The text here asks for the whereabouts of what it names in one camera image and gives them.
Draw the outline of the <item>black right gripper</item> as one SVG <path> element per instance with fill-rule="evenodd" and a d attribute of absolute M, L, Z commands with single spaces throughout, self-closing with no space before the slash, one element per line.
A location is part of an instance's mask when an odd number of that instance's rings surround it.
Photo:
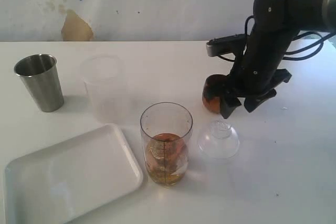
<path fill-rule="evenodd" d="M 242 105 L 238 98 L 245 98 L 244 107 L 251 113 L 276 96 L 276 86 L 289 82 L 289 71 L 278 66 L 291 41 L 291 29 L 252 29 L 246 36 L 243 53 L 235 56 L 234 65 L 227 75 L 229 92 L 225 91 L 219 97 L 219 112 L 224 119 Z"/>

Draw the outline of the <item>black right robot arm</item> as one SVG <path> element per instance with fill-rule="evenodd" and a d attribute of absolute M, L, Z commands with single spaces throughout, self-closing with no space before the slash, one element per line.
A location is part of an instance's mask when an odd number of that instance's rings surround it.
<path fill-rule="evenodd" d="M 276 86 L 289 82 L 291 74 L 279 64 L 301 31 L 335 35 L 335 0 L 254 0 L 253 19 L 249 35 L 220 39 L 224 53 L 235 55 L 220 85 L 220 113 L 225 119 L 241 105 L 254 111 L 276 95 Z"/>

